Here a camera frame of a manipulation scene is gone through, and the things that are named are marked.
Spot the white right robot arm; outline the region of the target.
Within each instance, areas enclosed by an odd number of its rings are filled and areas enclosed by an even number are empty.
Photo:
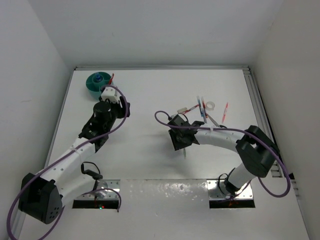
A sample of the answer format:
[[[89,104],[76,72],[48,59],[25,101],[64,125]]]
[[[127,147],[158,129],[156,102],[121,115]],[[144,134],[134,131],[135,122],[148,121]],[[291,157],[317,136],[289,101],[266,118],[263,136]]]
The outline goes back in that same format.
[[[210,126],[202,121],[190,124],[179,115],[170,118],[168,125],[176,151],[196,144],[224,148],[239,155],[241,164],[233,168],[223,182],[232,196],[254,178],[265,178],[279,154],[278,147],[255,125],[246,129],[243,136],[229,128]]]

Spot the red gel pen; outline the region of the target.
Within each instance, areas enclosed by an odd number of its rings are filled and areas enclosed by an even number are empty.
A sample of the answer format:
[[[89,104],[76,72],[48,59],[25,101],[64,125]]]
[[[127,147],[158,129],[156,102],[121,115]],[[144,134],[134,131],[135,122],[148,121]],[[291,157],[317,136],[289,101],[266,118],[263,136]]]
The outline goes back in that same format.
[[[111,78],[110,78],[109,82],[108,82],[109,85],[112,85],[112,84],[113,84],[114,76],[115,76],[115,74],[113,73],[113,74],[111,75]]]

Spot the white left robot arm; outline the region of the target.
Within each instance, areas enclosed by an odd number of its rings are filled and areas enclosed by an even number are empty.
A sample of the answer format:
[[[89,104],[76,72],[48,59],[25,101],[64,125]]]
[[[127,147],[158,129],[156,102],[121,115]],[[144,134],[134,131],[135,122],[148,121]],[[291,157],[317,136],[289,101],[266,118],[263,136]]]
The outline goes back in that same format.
[[[44,224],[52,223],[65,205],[97,189],[101,173],[85,169],[87,159],[96,154],[114,132],[116,120],[130,115],[130,104],[120,96],[105,97],[93,107],[93,114],[71,147],[47,168],[28,173],[22,180],[18,209]]]

